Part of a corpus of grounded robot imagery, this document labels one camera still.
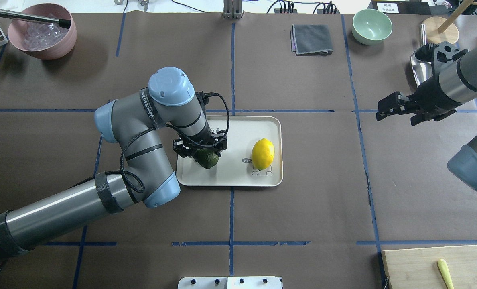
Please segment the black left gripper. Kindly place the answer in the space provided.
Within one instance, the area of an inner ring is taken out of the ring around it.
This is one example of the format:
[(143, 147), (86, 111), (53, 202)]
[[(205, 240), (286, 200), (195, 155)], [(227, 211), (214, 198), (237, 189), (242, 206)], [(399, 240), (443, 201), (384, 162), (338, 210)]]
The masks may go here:
[(216, 133), (209, 131), (209, 137), (203, 140), (196, 140), (194, 136), (188, 136), (179, 128), (173, 128), (179, 138), (173, 141), (173, 150), (181, 157), (193, 157), (196, 150), (209, 148), (222, 157), (222, 152), (228, 149), (227, 130), (219, 130)]

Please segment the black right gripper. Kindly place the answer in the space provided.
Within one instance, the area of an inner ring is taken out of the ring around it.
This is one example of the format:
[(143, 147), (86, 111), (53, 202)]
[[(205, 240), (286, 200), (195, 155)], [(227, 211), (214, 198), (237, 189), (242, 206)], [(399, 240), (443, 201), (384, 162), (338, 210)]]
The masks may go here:
[(394, 92), (378, 101), (376, 120), (381, 121), (391, 115), (414, 114), (410, 122), (416, 126), (426, 121), (441, 121), (456, 112), (458, 103), (443, 93), (414, 93), (404, 96)]

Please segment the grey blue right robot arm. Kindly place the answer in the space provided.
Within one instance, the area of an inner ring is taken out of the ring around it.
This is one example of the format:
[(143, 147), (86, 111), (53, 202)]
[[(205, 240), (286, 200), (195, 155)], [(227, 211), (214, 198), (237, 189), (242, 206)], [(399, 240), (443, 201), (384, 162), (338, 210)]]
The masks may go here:
[(411, 114), (413, 126), (423, 123), (426, 131), (411, 133), (417, 137), (418, 150), (431, 145), (418, 170), (421, 191), (452, 189), (465, 185), (477, 192), (477, 112), (458, 113), (457, 108), (477, 98), (477, 47), (459, 51), (442, 42), (432, 49), (432, 76), (416, 91), (404, 96), (394, 92), (378, 102), (376, 119), (389, 115)]

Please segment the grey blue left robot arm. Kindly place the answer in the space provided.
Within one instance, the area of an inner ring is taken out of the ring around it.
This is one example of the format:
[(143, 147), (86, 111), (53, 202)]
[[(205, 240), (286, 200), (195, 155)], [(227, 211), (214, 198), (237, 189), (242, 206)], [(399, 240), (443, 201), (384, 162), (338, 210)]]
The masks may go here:
[(119, 169), (2, 212), (0, 262), (136, 203), (156, 208), (176, 198), (179, 181), (157, 132), (164, 127), (176, 132), (173, 150), (180, 157), (194, 157), (201, 149), (220, 157), (229, 128), (214, 133), (207, 122), (205, 106), (214, 96), (219, 94), (197, 92), (181, 69), (166, 67), (150, 77), (146, 88), (98, 108), (99, 133), (121, 147)]

